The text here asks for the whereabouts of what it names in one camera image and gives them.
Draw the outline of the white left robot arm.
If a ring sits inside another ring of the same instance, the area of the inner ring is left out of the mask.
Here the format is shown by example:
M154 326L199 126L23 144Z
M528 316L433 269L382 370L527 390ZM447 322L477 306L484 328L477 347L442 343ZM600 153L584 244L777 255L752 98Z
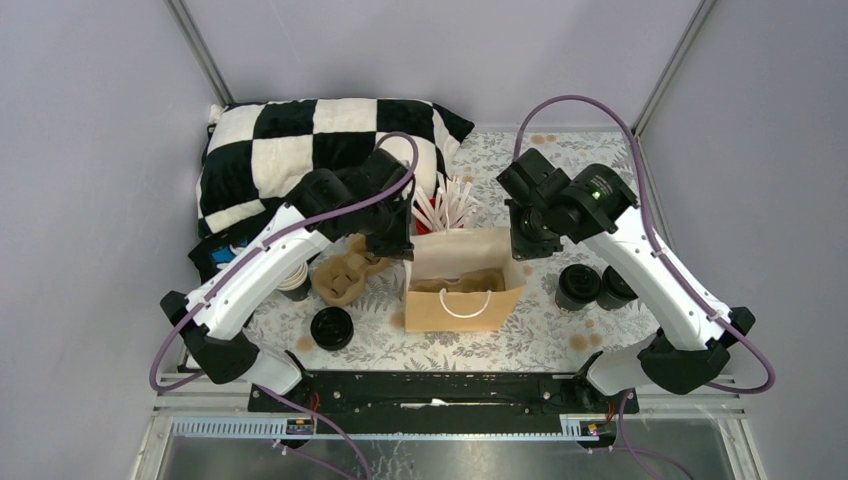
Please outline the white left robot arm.
M357 166L304 175L241 253L193 291L161 299L174 328L168 338L180 337L213 383L244 379L272 391L285 410L304 407L311 387L300 367L253 343L244 327L287 277L340 238L362 234L375 255L412 259L404 192L415 166L377 149Z

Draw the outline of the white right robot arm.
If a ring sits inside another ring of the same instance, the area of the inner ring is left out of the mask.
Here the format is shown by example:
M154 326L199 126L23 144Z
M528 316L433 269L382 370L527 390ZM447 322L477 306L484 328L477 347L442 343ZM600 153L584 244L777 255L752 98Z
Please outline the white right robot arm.
M569 177L531 148L496 180L508 196L514 259L550 257L562 251L562 238L582 244L608 263L660 325L647 339L584 365L573 386L579 407L597 412L613 395L649 384L685 395L722 372L737 340L715 317L747 334L753 314L710 295L689 295L699 282L664 243L651 243L655 231L644 226L635 193L614 170L591 164Z

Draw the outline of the black paper coffee cup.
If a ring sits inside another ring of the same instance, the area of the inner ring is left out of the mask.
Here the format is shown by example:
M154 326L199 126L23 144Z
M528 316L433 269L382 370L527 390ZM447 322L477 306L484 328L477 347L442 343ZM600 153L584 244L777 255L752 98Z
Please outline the black paper coffee cup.
M555 304L568 311L580 311L595 302L601 291L601 277L592 267L573 264L558 277Z

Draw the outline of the brown paper bag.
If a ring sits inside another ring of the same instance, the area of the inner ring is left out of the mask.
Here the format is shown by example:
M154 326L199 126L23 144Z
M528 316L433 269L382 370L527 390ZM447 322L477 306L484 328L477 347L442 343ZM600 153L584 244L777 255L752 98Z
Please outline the brown paper bag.
M412 238L404 263L405 330L499 330L526 288L507 227L453 229Z

